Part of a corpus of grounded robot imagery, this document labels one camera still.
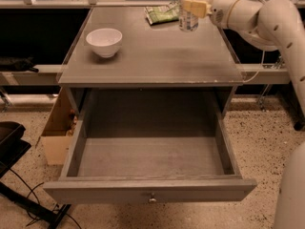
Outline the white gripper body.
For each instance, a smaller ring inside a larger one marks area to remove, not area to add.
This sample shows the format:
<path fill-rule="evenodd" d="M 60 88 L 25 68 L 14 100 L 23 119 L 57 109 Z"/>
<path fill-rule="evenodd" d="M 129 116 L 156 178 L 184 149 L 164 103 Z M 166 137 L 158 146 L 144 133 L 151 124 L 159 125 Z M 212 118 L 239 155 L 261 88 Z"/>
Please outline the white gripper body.
<path fill-rule="evenodd" d="M 212 0 L 210 19 L 212 23 L 222 29 L 235 29 L 236 16 L 234 7 L 240 0 Z"/>

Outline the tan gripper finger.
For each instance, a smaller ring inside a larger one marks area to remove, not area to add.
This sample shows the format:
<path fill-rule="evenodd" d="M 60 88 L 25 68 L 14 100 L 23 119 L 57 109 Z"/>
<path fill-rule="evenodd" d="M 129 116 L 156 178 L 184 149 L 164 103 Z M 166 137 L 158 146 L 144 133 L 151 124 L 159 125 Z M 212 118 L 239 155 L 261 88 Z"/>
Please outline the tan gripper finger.
<path fill-rule="evenodd" d="M 199 18 L 210 15 L 211 7 L 212 5 L 207 0 L 182 0 L 183 10 Z"/>

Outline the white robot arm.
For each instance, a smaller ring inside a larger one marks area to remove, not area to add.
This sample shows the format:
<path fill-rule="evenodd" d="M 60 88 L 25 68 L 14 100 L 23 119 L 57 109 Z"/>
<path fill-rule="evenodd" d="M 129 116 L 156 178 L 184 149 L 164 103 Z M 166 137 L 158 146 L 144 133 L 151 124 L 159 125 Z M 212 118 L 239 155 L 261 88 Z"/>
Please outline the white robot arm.
<path fill-rule="evenodd" d="M 305 114 L 305 29 L 291 0 L 180 0 L 182 9 L 236 31 L 251 45 L 281 53 L 301 111 Z M 305 143 L 285 166 L 274 229 L 305 229 Z"/>

